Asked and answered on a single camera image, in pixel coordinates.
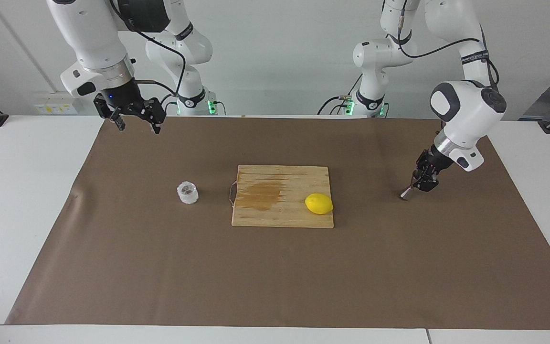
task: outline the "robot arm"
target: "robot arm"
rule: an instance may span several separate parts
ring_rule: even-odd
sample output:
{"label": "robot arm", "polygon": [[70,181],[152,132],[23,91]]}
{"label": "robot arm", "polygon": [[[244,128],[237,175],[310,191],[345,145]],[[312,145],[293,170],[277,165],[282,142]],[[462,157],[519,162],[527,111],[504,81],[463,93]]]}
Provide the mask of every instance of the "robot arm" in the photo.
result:
{"label": "robot arm", "polygon": [[142,98],[109,6],[102,0],[48,0],[48,7],[78,59],[61,74],[65,89],[74,97],[98,91],[94,103],[99,115],[120,130],[125,127],[120,115],[134,115],[159,133],[164,110],[156,98]]}
{"label": "robot arm", "polygon": [[181,80],[177,95],[180,115],[214,115],[217,113],[214,106],[216,95],[203,86],[199,72],[191,66],[207,63],[212,59],[212,43],[194,28],[183,0],[165,1],[170,1],[168,12],[172,19],[165,31],[157,33],[154,39],[181,52],[186,59],[186,67],[179,55],[172,54],[153,42],[147,42],[146,54],[150,61],[164,68],[175,82]]}
{"label": "robot arm", "polygon": [[475,41],[459,46],[465,80],[441,83],[432,92],[432,111],[446,123],[434,145],[417,160],[411,186],[403,194],[408,199],[417,188],[429,192],[438,186],[437,175],[456,163],[471,172],[484,163],[476,143],[489,133],[507,109],[497,85],[491,81],[489,52],[470,0],[428,0],[426,23],[432,33],[450,43],[466,38]]}
{"label": "robot arm", "polygon": [[[356,45],[353,59],[362,70],[362,83],[352,95],[353,113],[350,115],[374,117],[379,114],[389,84],[388,75],[383,69],[412,63],[413,59],[405,56],[400,46],[404,46],[406,52],[417,52],[417,45],[412,40],[411,26],[419,1],[386,0],[381,14],[381,26],[388,37]],[[397,37],[403,13],[406,13],[406,21],[402,22],[400,36],[404,38],[399,41]]]}
{"label": "robot arm", "polygon": [[[363,78],[353,97],[355,115],[379,113],[388,85],[383,68],[407,65],[417,57],[411,26],[418,6],[419,0],[386,0],[381,25],[388,37],[356,46],[354,61]],[[491,81],[489,52],[470,0],[426,0],[425,15],[430,32],[449,43],[459,43],[465,80],[441,83],[432,92],[432,111],[446,126],[417,160],[403,199],[415,188],[434,189],[439,183],[437,175],[454,163],[467,172],[482,165],[476,143],[502,119],[507,107]]]}
{"label": "robot arm", "polygon": [[[157,41],[187,56],[189,64],[205,63],[212,56],[211,43],[194,30],[183,0],[48,0],[48,7],[78,59],[61,74],[65,88],[78,98],[98,92],[94,103],[100,116],[115,122],[120,130],[125,127],[120,115],[134,115],[149,122],[155,133],[159,133],[166,113],[157,98],[142,98],[112,11],[126,18],[125,24],[132,31],[159,32]],[[202,86],[196,69],[186,68],[181,78],[183,59],[154,43],[148,45],[150,58],[166,68],[175,82],[182,80],[177,96],[196,100],[196,105],[190,107],[194,109],[192,114],[211,114],[207,100],[209,96],[215,99],[215,95]]]}

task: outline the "power outlet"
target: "power outlet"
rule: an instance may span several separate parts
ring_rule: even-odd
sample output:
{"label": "power outlet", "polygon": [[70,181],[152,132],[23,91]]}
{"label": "power outlet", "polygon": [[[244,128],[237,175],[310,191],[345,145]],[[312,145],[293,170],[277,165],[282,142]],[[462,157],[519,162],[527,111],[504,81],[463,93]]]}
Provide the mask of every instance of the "power outlet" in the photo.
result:
{"label": "power outlet", "polygon": [[81,100],[66,93],[40,95],[33,107],[40,115],[79,115],[84,111]]}

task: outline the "wooden cutting board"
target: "wooden cutting board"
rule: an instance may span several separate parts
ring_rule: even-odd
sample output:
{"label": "wooden cutting board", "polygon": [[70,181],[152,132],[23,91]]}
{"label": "wooden cutting board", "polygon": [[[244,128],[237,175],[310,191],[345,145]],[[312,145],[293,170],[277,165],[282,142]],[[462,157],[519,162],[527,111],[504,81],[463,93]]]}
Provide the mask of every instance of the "wooden cutting board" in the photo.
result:
{"label": "wooden cutting board", "polygon": [[330,195],[328,167],[239,165],[233,226],[334,228],[332,213],[305,206],[310,194]]}

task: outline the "yellow lemon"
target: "yellow lemon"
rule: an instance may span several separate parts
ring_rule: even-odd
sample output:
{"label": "yellow lemon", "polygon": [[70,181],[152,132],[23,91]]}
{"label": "yellow lemon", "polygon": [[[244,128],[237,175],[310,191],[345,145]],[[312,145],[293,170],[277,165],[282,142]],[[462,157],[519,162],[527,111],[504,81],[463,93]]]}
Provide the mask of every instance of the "yellow lemon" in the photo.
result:
{"label": "yellow lemon", "polygon": [[323,193],[312,193],[305,198],[305,205],[312,213],[318,215],[328,214],[334,209],[330,197]]}

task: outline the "table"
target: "table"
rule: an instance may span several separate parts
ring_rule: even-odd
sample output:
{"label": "table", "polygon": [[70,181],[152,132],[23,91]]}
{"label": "table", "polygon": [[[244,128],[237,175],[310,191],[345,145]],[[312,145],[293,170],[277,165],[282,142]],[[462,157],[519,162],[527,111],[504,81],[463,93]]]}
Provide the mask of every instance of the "table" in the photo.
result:
{"label": "table", "polygon": [[[15,116],[0,128],[0,324],[5,321],[59,215],[102,122],[100,118],[91,116]],[[550,135],[544,134],[535,123],[502,122],[491,131],[489,137],[550,244]],[[135,335],[132,333],[142,337],[158,336],[160,333],[162,338],[169,339],[175,336],[174,333],[179,333],[179,338],[185,338],[183,336],[188,333],[181,327],[0,326],[0,336],[7,335],[18,340],[24,338],[32,342],[31,336],[41,333],[43,336],[37,337],[59,342],[57,336],[64,336],[70,330],[74,331],[74,338],[80,333],[86,341],[98,338],[100,333],[109,333],[120,338],[121,342]],[[340,342],[353,338],[354,342],[396,343],[404,340],[404,343],[425,343],[428,338],[428,333],[423,329],[349,332],[332,329],[243,329],[236,332],[231,328],[200,330],[195,327],[189,331],[205,334],[204,337],[199,335],[196,342],[209,342],[212,331],[222,338],[229,335],[231,340],[238,342],[264,343],[278,338],[278,335],[289,342],[292,338],[300,342],[303,335],[322,335],[323,342],[337,342],[336,335],[332,333],[338,331],[342,333]],[[550,332],[533,331],[431,330],[430,335],[433,344],[485,335],[496,343],[498,338],[506,340],[509,335],[528,336],[536,340],[548,336],[550,339]]]}

